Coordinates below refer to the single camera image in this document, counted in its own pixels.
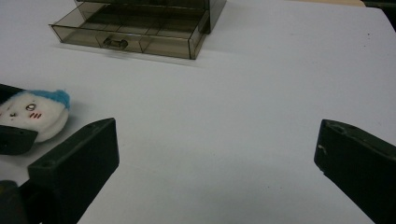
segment white surface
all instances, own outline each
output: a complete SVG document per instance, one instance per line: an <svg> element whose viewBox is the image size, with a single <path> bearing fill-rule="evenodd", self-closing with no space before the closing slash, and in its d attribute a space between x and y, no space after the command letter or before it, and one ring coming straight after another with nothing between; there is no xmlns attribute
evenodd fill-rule
<svg viewBox="0 0 396 224"><path fill-rule="evenodd" d="M69 0L0 1L0 82L66 89L54 139L114 117L120 168L79 223L372 223L314 164L322 119L396 144L396 35L377 9L229 0L196 61L63 45Z"/></svg>

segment plastic drawer box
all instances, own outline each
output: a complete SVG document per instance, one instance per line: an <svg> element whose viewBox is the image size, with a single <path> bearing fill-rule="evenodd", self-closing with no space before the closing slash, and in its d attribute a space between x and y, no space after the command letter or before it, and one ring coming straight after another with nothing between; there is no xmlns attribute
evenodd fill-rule
<svg viewBox="0 0 396 224"><path fill-rule="evenodd" d="M196 59L225 0L95 0L51 25L62 43Z"/></svg>

